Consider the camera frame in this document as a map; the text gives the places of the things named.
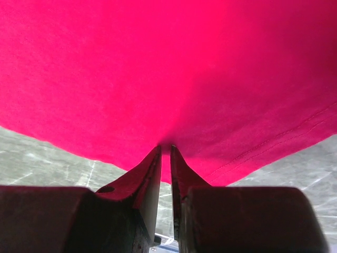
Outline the crimson red t shirt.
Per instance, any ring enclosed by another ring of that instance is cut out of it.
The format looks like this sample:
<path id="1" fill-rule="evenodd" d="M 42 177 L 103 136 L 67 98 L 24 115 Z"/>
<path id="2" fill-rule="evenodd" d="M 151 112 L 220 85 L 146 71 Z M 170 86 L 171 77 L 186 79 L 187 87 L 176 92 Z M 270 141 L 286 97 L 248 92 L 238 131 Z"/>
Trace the crimson red t shirt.
<path id="1" fill-rule="evenodd" d="M 336 1 L 1 1 L 1 126 L 228 185 L 336 134 Z"/>

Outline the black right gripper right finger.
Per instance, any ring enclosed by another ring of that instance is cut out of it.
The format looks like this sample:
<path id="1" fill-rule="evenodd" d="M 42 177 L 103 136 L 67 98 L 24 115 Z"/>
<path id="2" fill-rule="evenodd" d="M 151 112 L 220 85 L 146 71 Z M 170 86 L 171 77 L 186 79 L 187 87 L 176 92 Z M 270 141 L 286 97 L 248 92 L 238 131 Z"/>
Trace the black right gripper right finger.
<path id="1" fill-rule="evenodd" d="M 306 195 L 294 187 L 215 187 L 171 148 L 180 252 L 328 252 Z"/>

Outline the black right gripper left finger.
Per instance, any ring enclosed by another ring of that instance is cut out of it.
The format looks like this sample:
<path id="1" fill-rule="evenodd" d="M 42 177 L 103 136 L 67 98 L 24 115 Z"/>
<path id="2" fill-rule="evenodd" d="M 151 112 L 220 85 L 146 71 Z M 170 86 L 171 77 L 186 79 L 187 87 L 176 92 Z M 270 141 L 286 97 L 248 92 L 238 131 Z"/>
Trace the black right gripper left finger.
<path id="1" fill-rule="evenodd" d="M 160 147 L 115 181 L 84 187 L 1 186 L 1 252 L 148 252 Z"/>

